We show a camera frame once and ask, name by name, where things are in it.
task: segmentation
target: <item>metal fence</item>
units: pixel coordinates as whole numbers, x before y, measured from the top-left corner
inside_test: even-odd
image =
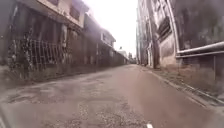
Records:
[[[8,65],[20,78],[55,77],[70,71],[72,53],[68,44],[15,38],[9,47]]]

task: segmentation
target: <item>metal bar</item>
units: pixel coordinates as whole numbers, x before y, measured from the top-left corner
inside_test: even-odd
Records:
[[[217,52],[209,52],[209,53],[200,53],[200,54],[193,54],[193,55],[183,55],[183,56],[176,56],[177,59],[181,58],[190,58],[190,57],[198,57],[198,56],[208,56],[208,55],[215,55],[215,54],[223,54],[224,51],[217,51]]]
[[[56,63],[57,63],[57,57],[56,57],[56,45],[53,44],[52,46],[53,46],[53,50],[54,50],[54,64],[56,64]]]
[[[60,52],[59,52],[59,47],[58,47],[58,44],[56,44],[56,51],[57,51],[57,63],[59,62],[60,60]]]
[[[47,57],[47,59],[46,59],[46,66],[49,64],[49,46],[48,46],[48,43],[45,43],[45,46],[46,46],[46,57]]]
[[[193,52],[200,52],[200,51],[205,51],[205,50],[214,50],[217,48],[224,48],[224,42],[219,42],[211,45],[206,45],[198,48],[192,48],[192,49],[187,49],[187,50],[182,50],[177,53],[183,54],[183,53],[193,53]]]
[[[29,53],[30,53],[30,62],[33,66],[33,44],[31,40],[29,40]]]
[[[45,55],[45,52],[46,52],[46,42],[43,42],[42,43],[42,52],[43,52],[43,58],[44,58],[44,68],[47,68],[47,65],[46,65],[46,55]]]
[[[55,44],[55,51],[56,51],[56,62],[58,64],[58,45]]]
[[[40,43],[41,43],[41,41],[38,41],[38,52],[39,52],[39,56],[38,56],[38,59],[39,59],[39,61],[38,61],[38,63],[40,63],[40,69],[39,70],[41,70],[41,68],[42,68],[42,60],[41,60],[41,46],[40,46]]]
[[[214,80],[215,80],[215,85],[216,85],[216,80],[217,80],[217,78],[216,78],[216,56],[214,56]]]
[[[52,47],[51,47],[51,45],[49,44],[49,43],[47,43],[47,45],[48,45],[48,53],[49,53],[49,64],[51,64],[51,61],[52,61],[52,52],[51,52],[51,49],[52,49]]]
[[[50,61],[52,61],[52,62],[53,62],[53,51],[52,51],[52,45],[51,45],[51,44],[49,44],[48,46],[49,46],[49,52],[50,52]]]
[[[62,63],[62,59],[63,59],[63,50],[62,50],[61,44],[59,44],[58,47],[59,47],[59,52],[60,52],[60,54],[59,54],[60,59],[59,59],[59,60],[60,60],[60,63]]]

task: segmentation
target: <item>road surface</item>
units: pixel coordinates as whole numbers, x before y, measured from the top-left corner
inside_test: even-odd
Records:
[[[12,89],[0,105],[10,128],[224,127],[221,115],[137,65]]]

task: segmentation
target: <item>drainpipe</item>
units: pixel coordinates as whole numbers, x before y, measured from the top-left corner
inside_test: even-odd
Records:
[[[169,13],[170,13],[170,21],[171,21],[171,25],[172,25],[172,29],[174,32],[174,38],[175,38],[175,53],[179,53],[180,51],[180,45],[179,45],[179,38],[178,38],[178,32],[177,32],[177,25],[176,25],[176,20],[173,14],[173,9],[170,3],[170,0],[167,0],[167,5],[168,5],[168,9],[169,9]]]
[[[219,48],[224,48],[224,42],[210,44],[210,45],[206,45],[206,46],[202,46],[202,47],[198,47],[198,48],[186,49],[186,50],[179,51],[178,53],[179,54],[190,54],[190,53],[194,53],[194,52],[201,52],[201,51],[205,51],[205,50],[215,50],[215,49],[219,49]]]

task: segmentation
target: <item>street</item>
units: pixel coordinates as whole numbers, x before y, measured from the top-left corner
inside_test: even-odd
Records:
[[[223,128],[224,118],[149,74],[126,65],[1,94],[10,128]]]

